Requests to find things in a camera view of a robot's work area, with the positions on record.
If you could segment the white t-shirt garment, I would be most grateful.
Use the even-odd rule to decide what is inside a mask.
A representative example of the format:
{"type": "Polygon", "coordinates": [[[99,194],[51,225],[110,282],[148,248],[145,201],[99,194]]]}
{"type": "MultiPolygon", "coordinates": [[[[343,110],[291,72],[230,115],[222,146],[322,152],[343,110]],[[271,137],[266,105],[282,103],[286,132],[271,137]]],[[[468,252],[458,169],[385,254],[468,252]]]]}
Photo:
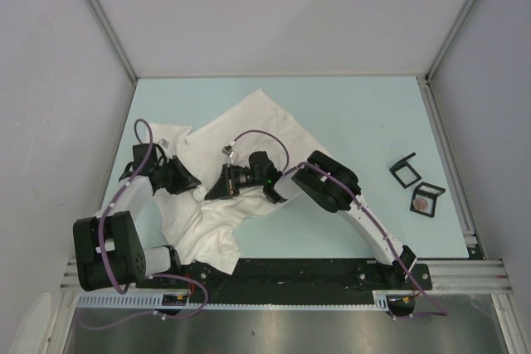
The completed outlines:
{"type": "Polygon", "coordinates": [[[161,233],[183,264],[194,260],[231,274],[240,258],[235,229],[247,217],[276,210],[259,187],[226,200],[209,201],[206,191],[219,178],[222,165],[246,165],[249,156],[265,151],[284,171],[324,147],[288,111],[257,90],[197,131],[189,126],[151,123],[153,140],[168,156],[175,155],[201,181],[199,189],[154,195],[161,214],[161,233]]]}

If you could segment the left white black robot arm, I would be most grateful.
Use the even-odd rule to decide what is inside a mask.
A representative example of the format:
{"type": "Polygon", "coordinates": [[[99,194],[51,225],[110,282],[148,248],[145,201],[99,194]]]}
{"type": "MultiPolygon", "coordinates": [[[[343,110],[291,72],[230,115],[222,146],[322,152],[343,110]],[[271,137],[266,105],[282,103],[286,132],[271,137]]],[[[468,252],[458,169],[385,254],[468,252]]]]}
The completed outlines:
{"type": "Polygon", "coordinates": [[[158,191],[180,195],[201,182],[158,144],[136,144],[132,152],[133,160],[120,175],[109,205],[73,225],[78,279],[87,292],[117,288],[123,294],[131,284],[141,284],[152,275],[168,288],[182,281],[175,248],[145,247],[135,222],[158,191]]]}

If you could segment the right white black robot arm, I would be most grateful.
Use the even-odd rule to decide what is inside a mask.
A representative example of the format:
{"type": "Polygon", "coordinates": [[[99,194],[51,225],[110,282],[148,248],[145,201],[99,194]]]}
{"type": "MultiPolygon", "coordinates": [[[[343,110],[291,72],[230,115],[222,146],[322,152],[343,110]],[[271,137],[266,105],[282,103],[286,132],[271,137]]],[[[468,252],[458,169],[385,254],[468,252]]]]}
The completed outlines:
{"type": "Polygon", "coordinates": [[[253,152],[248,163],[247,167],[223,164],[205,199],[228,200],[239,196],[244,188],[261,187],[267,201],[284,203],[287,195],[276,188],[288,178],[322,209],[342,216],[364,238],[374,259],[383,266],[382,277],[389,287],[401,289],[412,280],[417,256],[372,212],[353,171],[319,150],[286,172],[277,169],[265,151],[253,152]]]}

